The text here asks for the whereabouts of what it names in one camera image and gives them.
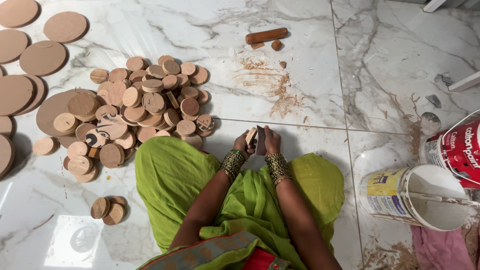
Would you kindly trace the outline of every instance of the hand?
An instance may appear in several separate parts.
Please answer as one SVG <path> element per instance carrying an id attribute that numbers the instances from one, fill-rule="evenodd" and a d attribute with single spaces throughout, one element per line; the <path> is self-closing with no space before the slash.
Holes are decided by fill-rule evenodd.
<path id="1" fill-rule="evenodd" d="M 240 137 L 238 137 L 233 143 L 233 149 L 240 151 L 246 160 L 248 160 L 251 155 L 255 154 L 255 144 L 257 143 L 257 139 L 255 139 L 252 144 L 247 145 L 246 138 L 248 132 L 249 130 L 247 129 L 247 131 L 240 135 Z"/>
<path id="2" fill-rule="evenodd" d="M 267 125 L 265 126 L 265 148 L 268 156 L 272 153 L 280 153 L 280 145 L 282 144 L 282 136 L 277 132 L 271 130 Z"/>

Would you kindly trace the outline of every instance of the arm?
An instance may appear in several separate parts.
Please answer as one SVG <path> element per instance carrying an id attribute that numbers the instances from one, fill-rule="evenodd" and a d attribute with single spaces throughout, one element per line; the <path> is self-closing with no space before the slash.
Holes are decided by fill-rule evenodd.
<path id="1" fill-rule="evenodd" d="M 281 136 L 265 126 L 267 155 L 279 153 Z M 318 225 L 292 179 L 283 179 L 276 186 L 278 203 L 302 262 L 310 270 L 342 270 L 328 249 Z"/>
<path id="2" fill-rule="evenodd" d="M 238 137 L 233 146 L 233 149 L 242 152 L 246 159 L 255 153 L 255 145 L 247 145 L 245 141 L 247 133 L 248 130 Z M 188 209 L 180 229 L 168 248 L 169 250 L 180 245 L 192 245 L 200 241 L 198 237 L 200 229 L 210 226 L 220 210 L 230 186 L 228 175 L 222 170 L 217 171 Z"/>

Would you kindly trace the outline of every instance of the red paint bucket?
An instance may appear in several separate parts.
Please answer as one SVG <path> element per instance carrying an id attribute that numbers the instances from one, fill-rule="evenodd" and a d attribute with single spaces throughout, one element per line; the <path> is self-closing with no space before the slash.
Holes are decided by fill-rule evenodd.
<path id="1" fill-rule="evenodd" d="M 464 188 L 480 189 L 480 118 L 459 125 L 467 117 L 447 131 L 423 138 L 420 163 L 450 171 Z"/>

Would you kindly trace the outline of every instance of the wooden rolling pin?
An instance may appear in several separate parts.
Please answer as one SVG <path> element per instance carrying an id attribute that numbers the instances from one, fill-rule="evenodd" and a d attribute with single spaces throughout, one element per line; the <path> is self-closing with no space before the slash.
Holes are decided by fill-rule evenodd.
<path id="1" fill-rule="evenodd" d="M 285 27 L 279 29 L 273 29 L 258 33 L 251 33 L 245 36 L 245 41 L 247 44 L 255 44 L 259 42 L 269 41 L 272 39 L 278 39 L 285 37 L 288 34 L 288 29 Z"/>

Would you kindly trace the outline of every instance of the white marble floor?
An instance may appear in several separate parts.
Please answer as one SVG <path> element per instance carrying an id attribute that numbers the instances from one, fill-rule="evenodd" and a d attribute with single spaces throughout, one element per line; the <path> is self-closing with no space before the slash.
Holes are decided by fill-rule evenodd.
<path id="1" fill-rule="evenodd" d="M 222 159 L 245 129 L 269 124 L 283 136 L 288 160 L 313 152 L 336 164 L 346 199 L 332 243 L 346 270 L 395 269 L 402 252 L 411 252 L 408 226 L 363 210 L 361 177 L 418 162 L 412 142 L 432 132 L 417 122 L 423 113 L 436 114 L 445 129 L 478 109 L 480 87 L 449 93 L 434 79 L 448 72 L 458 81 L 480 69 L 480 12 L 423 13 L 421 5 L 388 0 L 38 2 L 41 16 L 20 28 L 33 42 L 46 39 L 43 24 L 58 12 L 79 12 L 90 23 L 84 38 L 66 45 L 69 63 L 44 78 L 48 96 L 96 90 L 88 78 L 94 68 L 124 67 L 136 55 L 155 63 L 168 54 L 210 73 L 202 87 L 211 100 L 202 110 L 217 119 L 217 130 L 204 150 Z M 278 27 L 290 31 L 281 51 L 270 42 L 255 51 L 245 45 L 247 33 Z M 3 67 L 23 73 L 18 62 Z M 432 94 L 441 109 L 425 98 Z M 0 268 L 130 270 L 158 255 L 133 159 L 78 183 L 62 168 L 66 149 L 32 154 L 32 143 L 44 136 L 35 116 L 36 110 L 15 117 L 15 168 L 0 181 Z M 263 165 L 254 157 L 246 167 Z M 109 195 L 128 200 L 128 214 L 116 226 L 89 217 L 93 201 Z"/>

